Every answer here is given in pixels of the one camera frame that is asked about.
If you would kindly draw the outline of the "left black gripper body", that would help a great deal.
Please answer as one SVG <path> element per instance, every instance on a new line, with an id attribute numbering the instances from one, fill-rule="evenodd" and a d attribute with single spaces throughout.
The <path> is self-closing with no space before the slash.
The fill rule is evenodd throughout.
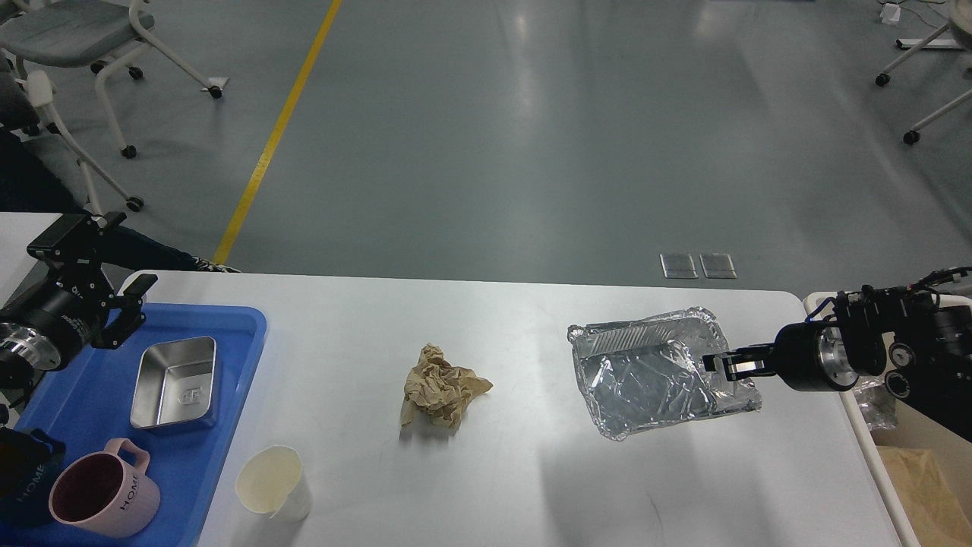
<path id="1" fill-rule="evenodd" d="M 95 309 L 55 283 L 39 283 L 2 309 L 2 349 L 29 364 L 68 364 L 94 334 Z"/>

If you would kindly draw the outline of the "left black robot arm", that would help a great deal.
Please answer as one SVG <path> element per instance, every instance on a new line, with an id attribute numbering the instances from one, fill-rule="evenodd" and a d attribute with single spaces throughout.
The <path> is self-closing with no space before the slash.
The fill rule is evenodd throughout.
<path id="1" fill-rule="evenodd" d="M 104 240 L 125 219 L 66 213 L 29 243 L 46 275 L 2 309 L 2 388 L 28 398 L 37 372 L 61 371 L 88 346 L 118 349 L 146 322 L 145 295 L 159 278 L 140 274 L 118 294 L 102 270 Z"/>

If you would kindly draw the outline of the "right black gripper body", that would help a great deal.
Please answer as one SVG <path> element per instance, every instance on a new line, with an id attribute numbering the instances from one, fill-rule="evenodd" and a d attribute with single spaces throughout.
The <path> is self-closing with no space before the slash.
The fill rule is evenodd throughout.
<path id="1" fill-rule="evenodd" d="M 774 340 L 773 370 L 798 391 L 843 392 L 860 380 L 844 351 L 843 342 L 823 322 L 789 324 Z"/>

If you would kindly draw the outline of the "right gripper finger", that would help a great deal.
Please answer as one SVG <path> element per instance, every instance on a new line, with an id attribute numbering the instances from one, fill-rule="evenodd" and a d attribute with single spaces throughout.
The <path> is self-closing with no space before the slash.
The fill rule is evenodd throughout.
<path id="1" fill-rule="evenodd" d="M 702 366 L 707 372 L 718 374 L 732 382 L 742 381 L 744 378 L 771 377 L 777 374 L 768 363 L 774 349 L 773 343 L 767 343 L 705 354 L 702 357 Z"/>

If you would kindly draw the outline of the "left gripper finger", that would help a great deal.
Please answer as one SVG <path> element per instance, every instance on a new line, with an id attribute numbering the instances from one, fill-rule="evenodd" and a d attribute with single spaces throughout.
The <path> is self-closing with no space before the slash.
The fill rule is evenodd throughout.
<path id="1" fill-rule="evenodd" d="M 115 290 L 102 270 L 102 247 L 125 212 L 103 215 L 64 213 L 27 246 L 31 258 L 45 264 L 45 281 L 78 298 L 111 301 Z"/>
<path id="2" fill-rule="evenodd" d="M 156 274 L 138 274 L 135 280 L 119 295 L 110 295 L 106 304 L 108 312 L 117 309 L 118 314 L 91 339 L 95 349 L 118 349 L 147 321 L 143 312 L 146 294 L 156 284 Z"/>

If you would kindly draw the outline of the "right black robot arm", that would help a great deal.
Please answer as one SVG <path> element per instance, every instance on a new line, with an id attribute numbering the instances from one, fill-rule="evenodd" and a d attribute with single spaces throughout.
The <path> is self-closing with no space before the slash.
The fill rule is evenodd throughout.
<path id="1" fill-rule="evenodd" d="M 970 440 L 970 306 L 945 304 L 941 290 L 969 276 L 968 266 L 952 267 L 907 285 L 839 291 L 774 342 L 708 354 L 702 364 L 727 381 L 777 376 L 805 392 L 846 392 L 878 377 L 894 398 Z"/>

